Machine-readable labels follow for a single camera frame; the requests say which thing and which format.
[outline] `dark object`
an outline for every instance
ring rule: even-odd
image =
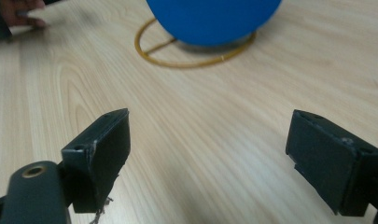
[[[0,223],[70,223],[71,203],[77,213],[101,211],[130,153],[128,115],[98,118],[62,150],[60,164],[40,161],[14,173],[0,198]]]
[[[327,119],[295,110],[287,154],[335,214],[362,217],[369,203],[378,209],[378,148]]]

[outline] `blue balloon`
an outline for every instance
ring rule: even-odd
[[[192,45],[230,43],[256,31],[281,0],[147,0],[161,26]]]

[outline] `rubber band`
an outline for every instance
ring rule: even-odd
[[[193,67],[203,67],[203,66],[212,65],[212,64],[215,64],[215,63],[226,62],[228,59],[231,59],[232,57],[237,56],[238,54],[240,54],[244,50],[246,50],[254,42],[254,40],[256,38],[256,32],[254,32],[238,48],[233,49],[232,51],[230,51],[230,52],[228,52],[226,54],[217,56],[216,58],[211,58],[211,59],[207,59],[207,60],[200,61],[200,62],[183,62],[183,63],[181,63],[181,62],[168,62],[168,61],[164,61],[164,60],[160,60],[160,59],[156,59],[154,57],[151,57],[150,54],[153,53],[153,52],[155,52],[155,51],[157,51],[157,50],[159,50],[159,49],[162,49],[162,48],[164,48],[164,47],[166,47],[166,46],[168,46],[168,45],[170,45],[170,44],[172,44],[174,42],[176,42],[177,40],[175,38],[173,38],[173,39],[171,39],[171,40],[169,40],[169,41],[167,41],[165,43],[159,44],[159,45],[157,45],[157,46],[155,46],[152,49],[149,49],[147,51],[143,51],[142,48],[141,48],[141,46],[140,46],[140,41],[141,41],[141,38],[143,36],[143,33],[155,21],[157,21],[157,20],[155,18],[153,18],[150,21],[146,22],[139,29],[139,31],[136,34],[134,44],[135,44],[136,51],[139,53],[139,55],[142,58],[144,58],[148,62],[157,64],[157,65],[160,65],[160,66],[165,66],[165,67],[193,68]]]

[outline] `screw hole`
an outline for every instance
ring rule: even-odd
[[[34,166],[24,171],[22,173],[22,177],[33,178],[33,177],[43,174],[44,172],[46,172],[46,166],[43,166],[43,165]]]

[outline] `wood grain surface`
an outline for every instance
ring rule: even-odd
[[[378,0],[285,0],[247,51],[196,69],[137,54],[153,17],[145,0],[71,0],[33,15],[48,27],[0,41],[0,196],[13,172],[61,161],[96,118],[127,107],[132,154],[100,223],[372,222],[371,206],[334,216],[285,146],[301,109],[378,147]],[[159,28],[144,46],[162,42]],[[203,57],[189,49],[159,56]]]

